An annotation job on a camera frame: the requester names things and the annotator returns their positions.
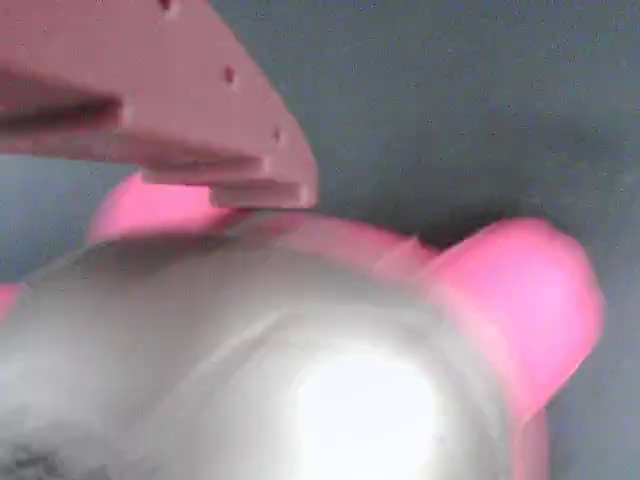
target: pink bracket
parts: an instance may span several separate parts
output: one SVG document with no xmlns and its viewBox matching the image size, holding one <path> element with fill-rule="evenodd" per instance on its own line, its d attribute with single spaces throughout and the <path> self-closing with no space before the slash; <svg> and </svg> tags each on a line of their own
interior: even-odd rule
<svg viewBox="0 0 640 480">
<path fill-rule="evenodd" d="M 0 151 L 128 163 L 224 207 L 309 207 L 294 117 L 206 0 L 9 2 Z"/>
</svg>

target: pink plastic piece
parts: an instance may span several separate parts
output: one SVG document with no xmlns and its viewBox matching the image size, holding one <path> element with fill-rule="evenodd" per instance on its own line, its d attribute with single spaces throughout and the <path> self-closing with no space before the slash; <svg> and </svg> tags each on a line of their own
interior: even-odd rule
<svg viewBox="0 0 640 480">
<path fill-rule="evenodd" d="M 225 207 L 308 207 L 313 154 L 206 0 L 0 9 L 0 152 L 134 164 Z"/>
<path fill-rule="evenodd" d="M 157 232 L 200 232 L 223 225 L 237 210 L 215 208 L 206 187 L 146 183 L 132 175 L 102 203 L 87 241 Z"/>
<path fill-rule="evenodd" d="M 506 341 L 525 419 L 600 336 L 603 299 L 584 250 L 542 221 L 495 224 L 439 256 L 431 270 L 486 314 L 465 319 L 491 322 Z"/>
<path fill-rule="evenodd" d="M 0 285 L 0 322 L 18 295 L 17 285 Z"/>
</svg>

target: gray background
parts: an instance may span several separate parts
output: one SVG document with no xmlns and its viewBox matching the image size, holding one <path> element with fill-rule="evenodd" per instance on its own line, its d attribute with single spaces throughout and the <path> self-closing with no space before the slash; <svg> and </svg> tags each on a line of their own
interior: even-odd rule
<svg viewBox="0 0 640 480">
<path fill-rule="evenodd" d="M 608 323 L 550 407 L 552 478 L 638 478 L 640 6 L 213 3 L 305 128 L 320 210 L 437 245 L 531 214 L 582 242 Z M 0 157 L 0 173 L 0 280 L 12 280 L 77 246 L 126 170 Z"/>
</svg>

